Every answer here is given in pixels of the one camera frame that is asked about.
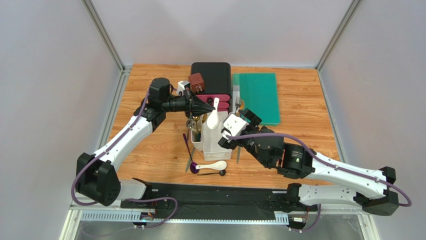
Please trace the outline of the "white perforated utensil caddy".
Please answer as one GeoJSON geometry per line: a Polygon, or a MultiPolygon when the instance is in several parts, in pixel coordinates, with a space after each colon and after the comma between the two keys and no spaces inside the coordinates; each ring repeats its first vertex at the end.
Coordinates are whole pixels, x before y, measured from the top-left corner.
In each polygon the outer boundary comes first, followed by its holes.
{"type": "Polygon", "coordinates": [[[205,161],[230,160],[233,150],[221,147],[218,142],[222,138],[223,121],[228,116],[227,111],[218,112],[219,126],[217,129],[211,130],[207,127],[207,118],[210,114],[204,114],[200,117],[201,128],[199,133],[190,134],[190,142],[196,150],[202,152],[205,161]]]}

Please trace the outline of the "large silver fork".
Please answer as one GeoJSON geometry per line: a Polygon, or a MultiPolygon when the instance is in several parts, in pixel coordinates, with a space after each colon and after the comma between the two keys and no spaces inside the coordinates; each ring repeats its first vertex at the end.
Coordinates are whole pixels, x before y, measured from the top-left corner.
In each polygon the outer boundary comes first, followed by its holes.
{"type": "Polygon", "coordinates": [[[235,99],[235,114],[237,115],[242,105],[242,99],[240,96],[237,96],[235,99]]]}

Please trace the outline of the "teal plastic knife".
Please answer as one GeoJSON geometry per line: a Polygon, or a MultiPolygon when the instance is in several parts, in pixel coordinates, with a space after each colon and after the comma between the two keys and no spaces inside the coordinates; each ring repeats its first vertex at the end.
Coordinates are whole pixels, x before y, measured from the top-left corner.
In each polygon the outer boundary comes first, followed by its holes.
{"type": "Polygon", "coordinates": [[[188,159],[188,162],[187,162],[187,165],[186,165],[185,172],[188,172],[189,169],[190,169],[191,163],[193,162],[192,157],[193,157],[193,155],[195,153],[195,150],[196,150],[196,148],[193,147],[192,150],[189,152],[189,159],[188,159]]]}

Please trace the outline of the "purple metal spoon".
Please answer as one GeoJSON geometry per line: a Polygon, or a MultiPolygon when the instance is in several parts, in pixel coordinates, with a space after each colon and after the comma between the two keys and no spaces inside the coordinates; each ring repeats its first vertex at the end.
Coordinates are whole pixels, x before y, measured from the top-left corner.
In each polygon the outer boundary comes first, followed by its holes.
{"type": "Polygon", "coordinates": [[[183,139],[184,139],[184,142],[185,142],[185,145],[186,145],[186,149],[187,149],[187,151],[188,151],[188,154],[189,154],[189,160],[188,160],[188,163],[187,163],[187,168],[186,168],[186,172],[188,171],[188,170],[190,170],[190,172],[192,173],[192,174],[198,174],[199,173],[199,170],[198,169],[196,169],[196,166],[197,166],[197,164],[193,161],[193,151],[192,150],[190,150],[190,148],[189,148],[189,144],[188,144],[188,138],[187,138],[187,135],[185,134],[185,133],[183,133],[182,134],[182,136],[183,136],[183,139]]]}

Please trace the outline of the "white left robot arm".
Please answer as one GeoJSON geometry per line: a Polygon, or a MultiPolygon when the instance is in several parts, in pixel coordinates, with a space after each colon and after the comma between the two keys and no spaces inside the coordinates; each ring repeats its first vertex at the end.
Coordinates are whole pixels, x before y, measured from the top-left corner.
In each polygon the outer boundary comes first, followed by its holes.
{"type": "Polygon", "coordinates": [[[181,81],[178,94],[167,78],[152,80],[141,105],[129,122],[108,143],[94,153],[82,153],[77,159],[76,177],[71,198],[80,206],[110,206],[117,200],[138,201],[144,197],[147,184],[142,180],[120,180],[117,170],[138,146],[166,119],[169,112],[183,112],[187,118],[199,117],[215,110],[181,81]]]}

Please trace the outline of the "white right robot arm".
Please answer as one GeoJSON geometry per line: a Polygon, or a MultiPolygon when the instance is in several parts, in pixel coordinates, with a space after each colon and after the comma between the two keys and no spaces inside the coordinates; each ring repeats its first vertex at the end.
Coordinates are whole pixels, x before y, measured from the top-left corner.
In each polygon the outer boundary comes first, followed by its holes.
{"type": "Polygon", "coordinates": [[[275,169],[285,178],[329,182],[313,186],[292,183],[286,189],[291,205],[352,205],[369,214],[391,216],[400,206],[399,195],[391,191],[395,170],[356,167],[329,158],[309,148],[301,140],[259,124],[261,119],[249,109],[230,113],[223,122],[218,144],[225,149],[244,148],[263,167],[275,169]]]}

